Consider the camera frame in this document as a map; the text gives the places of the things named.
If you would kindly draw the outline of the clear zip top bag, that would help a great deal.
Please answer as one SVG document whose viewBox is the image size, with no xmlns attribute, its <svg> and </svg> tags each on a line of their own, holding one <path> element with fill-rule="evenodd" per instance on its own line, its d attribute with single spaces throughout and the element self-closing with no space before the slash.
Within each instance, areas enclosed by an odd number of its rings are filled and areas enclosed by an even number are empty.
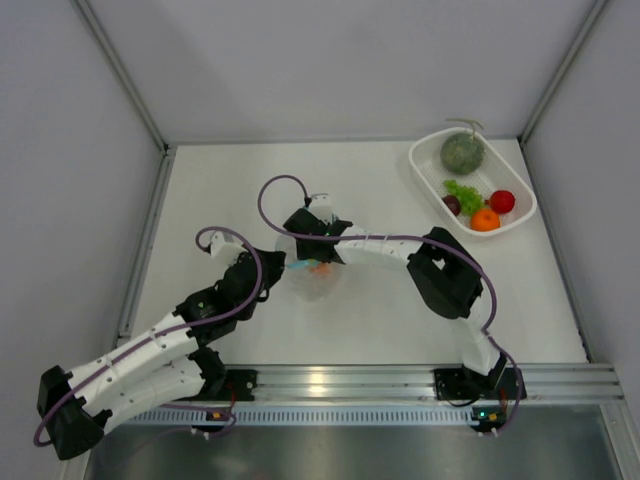
<svg viewBox="0 0 640 480">
<path fill-rule="evenodd" d="M 283 224 L 288 233 L 311 236 L 336 235 L 338 218 L 324 214 L 318 218 L 307 208 L 296 210 Z M 284 278 L 302 300 L 313 302 L 326 297 L 340 279 L 342 265 L 328 241 L 279 235 L 275 247 L 285 253 Z"/>
</svg>

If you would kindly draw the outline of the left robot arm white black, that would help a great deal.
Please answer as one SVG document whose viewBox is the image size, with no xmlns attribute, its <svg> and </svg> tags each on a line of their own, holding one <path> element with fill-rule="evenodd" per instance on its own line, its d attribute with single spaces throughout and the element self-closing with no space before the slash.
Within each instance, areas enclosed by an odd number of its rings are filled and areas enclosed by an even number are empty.
<svg viewBox="0 0 640 480">
<path fill-rule="evenodd" d="M 211 344 L 266 301 L 285 269 L 282 251 L 240 251 L 214 285 L 189 295 L 160 322 L 87 364 L 56 365 L 40 378 L 37 411 L 61 460 L 92 448 L 133 416 L 180 399 L 219 397 L 226 368 Z"/>
</svg>

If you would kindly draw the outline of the orange fake carrot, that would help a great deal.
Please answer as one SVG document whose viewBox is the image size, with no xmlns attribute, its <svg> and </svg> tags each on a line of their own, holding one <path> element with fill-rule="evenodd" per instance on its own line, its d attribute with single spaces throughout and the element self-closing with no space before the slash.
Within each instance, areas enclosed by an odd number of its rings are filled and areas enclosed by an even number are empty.
<svg viewBox="0 0 640 480">
<path fill-rule="evenodd" d="M 497 230 L 501 227 L 500 215 L 491 209 L 480 209 L 470 217 L 469 225 L 476 232 Z"/>
</svg>

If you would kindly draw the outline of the green fake grapes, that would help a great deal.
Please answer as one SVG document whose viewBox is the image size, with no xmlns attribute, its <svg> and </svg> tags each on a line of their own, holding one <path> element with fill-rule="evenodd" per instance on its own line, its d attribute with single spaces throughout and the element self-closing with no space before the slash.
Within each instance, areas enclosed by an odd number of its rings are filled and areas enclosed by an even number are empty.
<svg viewBox="0 0 640 480">
<path fill-rule="evenodd" d="M 446 190 L 445 196 L 455 195 L 459 199 L 462 207 L 460 215 L 471 217 L 485 206 L 484 198 L 474 187 L 460 185 L 455 180 L 445 180 L 443 187 Z"/>
</svg>

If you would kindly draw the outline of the dark purple fake plum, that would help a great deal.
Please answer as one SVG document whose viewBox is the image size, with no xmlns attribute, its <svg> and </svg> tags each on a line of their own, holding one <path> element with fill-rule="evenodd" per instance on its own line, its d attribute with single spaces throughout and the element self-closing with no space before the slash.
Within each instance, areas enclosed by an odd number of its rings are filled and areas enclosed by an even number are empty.
<svg viewBox="0 0 640 480">
<path fill-rule="evenodd" d="M 461 214 L 461 203 L 455 195 L 447 195 L 442 198 L 442 202 L 447 206 L 454 216 Z"/>
</svg>

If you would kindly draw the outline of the green orange fake mango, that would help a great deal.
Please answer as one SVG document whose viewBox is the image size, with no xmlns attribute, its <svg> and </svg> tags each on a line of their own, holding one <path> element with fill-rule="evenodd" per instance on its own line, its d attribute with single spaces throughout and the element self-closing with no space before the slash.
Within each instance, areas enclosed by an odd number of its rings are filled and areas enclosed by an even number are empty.
<svg viewBox="0 0 640 480">
<path fill-rule="evenodd" d="M 333 275 L 333 266 L 329 263 L 314 263 L 307 267 L 307 271 L 314 278 L 330 278 Z"/>
</svg>

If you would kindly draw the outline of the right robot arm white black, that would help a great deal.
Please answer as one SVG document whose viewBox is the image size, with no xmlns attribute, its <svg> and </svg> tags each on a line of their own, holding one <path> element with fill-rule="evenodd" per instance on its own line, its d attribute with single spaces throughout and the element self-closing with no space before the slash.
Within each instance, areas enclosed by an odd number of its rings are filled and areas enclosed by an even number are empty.
<svg viewBox="0 0 640 480">
<path fill-rule="evenodd" d="M 381 267 L 406 273 L 423 302 L 452 322 L 468 388 L 491 396 L 503 384 L 506 356 L 488 328 L 497 313 L 495 287 L 462 245 L 441 227 L 423 237 L 373 234 L 345 220 L 323 221 L 309 208 L 283 225 L 300 260 Z"/>
</svg>

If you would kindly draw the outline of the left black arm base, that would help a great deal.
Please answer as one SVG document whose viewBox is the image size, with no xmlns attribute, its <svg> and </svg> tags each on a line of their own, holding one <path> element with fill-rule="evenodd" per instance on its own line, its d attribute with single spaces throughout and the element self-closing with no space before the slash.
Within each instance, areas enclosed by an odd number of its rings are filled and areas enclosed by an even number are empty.
<svg viewBox="0 0 640 480">
<path fill-rule="evenodd" d="M 258 372 L 254 369 L 231 368 L 223 380 L 212 386 L 205 386 L 194 396 L 180 398 L 180 401 L 253 402 L 257 377 Z"/>
</svg>

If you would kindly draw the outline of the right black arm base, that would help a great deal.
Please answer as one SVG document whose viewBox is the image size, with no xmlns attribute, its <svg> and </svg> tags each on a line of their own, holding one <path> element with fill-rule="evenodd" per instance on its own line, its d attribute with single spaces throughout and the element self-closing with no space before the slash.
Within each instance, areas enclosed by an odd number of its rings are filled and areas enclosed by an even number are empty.
<svg viewBox="0 0 640 480">
<path fill-rule="evenodd" d="M 440 401 L 464 403 L 471 400 L 509 400 L 527 398 L 520 371 L 513 367 L 501 373 L 482 376 L 464 367 L 439 368 L 434 371 L 436 397 Z"/>
</svg>

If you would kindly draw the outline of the red fake apple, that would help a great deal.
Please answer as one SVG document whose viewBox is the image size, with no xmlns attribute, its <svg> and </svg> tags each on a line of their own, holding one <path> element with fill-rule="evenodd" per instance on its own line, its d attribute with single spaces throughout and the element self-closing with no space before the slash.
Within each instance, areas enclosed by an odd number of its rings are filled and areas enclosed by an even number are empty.
<svg viewBox="0 0 640 480">
<path fill-rule="evenodd" d="M 488 205 L 495 213 L 506 215 L 515 208 L 516 197 L 508 190 L 497 190 L 490 196 Z"/>
</svg>

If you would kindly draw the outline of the green fake melon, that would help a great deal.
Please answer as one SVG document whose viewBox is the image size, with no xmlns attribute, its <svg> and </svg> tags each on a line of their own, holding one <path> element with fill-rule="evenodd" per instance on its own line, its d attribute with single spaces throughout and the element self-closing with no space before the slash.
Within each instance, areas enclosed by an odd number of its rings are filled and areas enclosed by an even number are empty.
<svg viewBox="0 0 640 480">
<path fill-rule="evenodd" d="M 469 175 L 476 171 L 485 158 L 485 146 L 479 138 L 480 122 L 472 119 L 452 118 L 450 122 L 462 122 L 471 132 L 459 132 L 449 136 L 440 149 L 442 166 L 456 175 Z"/>
</svg>

